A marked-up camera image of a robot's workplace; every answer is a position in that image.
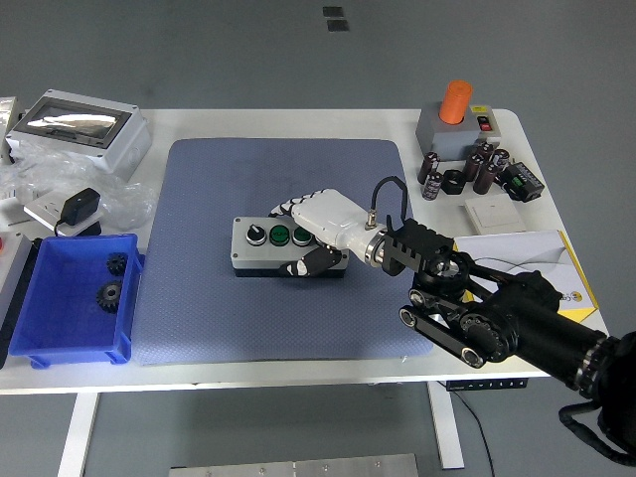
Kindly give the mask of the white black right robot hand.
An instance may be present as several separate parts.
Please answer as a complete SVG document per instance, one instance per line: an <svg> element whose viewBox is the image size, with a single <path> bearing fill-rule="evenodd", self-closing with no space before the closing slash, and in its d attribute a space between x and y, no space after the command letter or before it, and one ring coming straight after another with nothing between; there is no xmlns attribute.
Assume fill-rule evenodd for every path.
<svg viewBox="0 0 636 477"><path fill-rule="evenodd" d="M312 234L319 246L296 261L280 266L284 276L316 276L341 260L344 250L360 261L378 267L376 253L386 228L371 224L375 217L335 189L324 189L291 199L271 210L273 217L289 216L296 225Z"/></svg>

